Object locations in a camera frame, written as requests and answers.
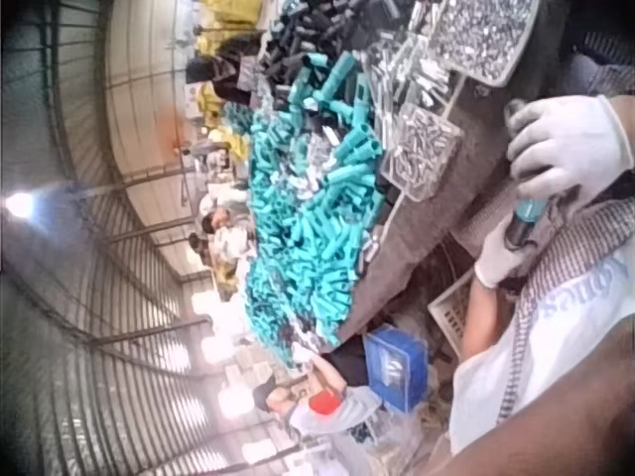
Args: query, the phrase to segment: blue plastic crate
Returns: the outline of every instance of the blue plastic crate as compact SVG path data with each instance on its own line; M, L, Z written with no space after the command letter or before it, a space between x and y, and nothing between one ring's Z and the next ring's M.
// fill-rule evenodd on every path
M409 413L426 396L428 351L408 333L384 324L364 335L369 386L389 406Z

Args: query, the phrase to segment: gloved hand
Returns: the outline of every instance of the gloved hand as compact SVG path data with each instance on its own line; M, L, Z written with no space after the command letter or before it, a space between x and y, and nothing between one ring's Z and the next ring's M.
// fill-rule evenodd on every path
M507 215L485 237L483 250L476 260L474 273L481 283L490 289L495 289L498 284L507 278L512 271L528 260L536 245L528 244L516 251L505 248L505 230L512 221L512 215Z
M314 358L315 352L303 347L298 342L291 344L291 355L297 364L308 364Z
M570 204L577 210L635 165L620 117L604 96L532 102L509 126L512 177L537 175L518 186L524 198L547 199L579 185Z

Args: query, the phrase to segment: light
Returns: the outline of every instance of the light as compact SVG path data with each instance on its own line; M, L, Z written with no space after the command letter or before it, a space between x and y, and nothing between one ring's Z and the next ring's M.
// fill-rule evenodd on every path
M242 456L249 464L254 464L256 461L269 458L274 454L276 454L276 445L269 438L242 445Z
M5 205L12 215L28 219L33 215L33 196L30 193L18 191L7 198Z
M218 393L220 410L226 418L233 419L254 410L254 398L246 385L223 389Z
M236 352L236 348L231 343L231 339L220 335L205 337L200 341L202 355L208 364L217 364L227 360Z

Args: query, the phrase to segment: forearm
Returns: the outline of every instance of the forearm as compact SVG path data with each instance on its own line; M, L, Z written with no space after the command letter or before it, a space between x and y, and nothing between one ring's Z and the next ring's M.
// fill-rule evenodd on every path
M635 96L615 96L610 98L608 102L626 133L631 154L635 154Z
M339 393L343 393L344 390L346 390L346 381L342 378L339 372L337 372L337 369L326 362L326 360L315 354L312 357L311 362L314 364L314 369L323 376L325 382L332 389Z
M477 277L469 290L465 331L461 343L461 361L494 345L500 337L496 290L486 288Z

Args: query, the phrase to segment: glove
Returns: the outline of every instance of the glove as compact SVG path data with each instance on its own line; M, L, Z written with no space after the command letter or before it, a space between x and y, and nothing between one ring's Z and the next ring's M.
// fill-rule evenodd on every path
M313 351L303 347L298 342L291 344L291 355L297 364L308 364L316 355Z
M579 185L568 206L591 202L634 167L633 152L604 96L566 96L528 104L509 120L507 150L522 197L547 199Z
M476 260L474 273L486 287L495 289L512 271L530 259L536 245L528 244L524 248L510 251L505 248L505 230L512 221L512 215L506 216L496 228L489 232L483 243L483 250Z

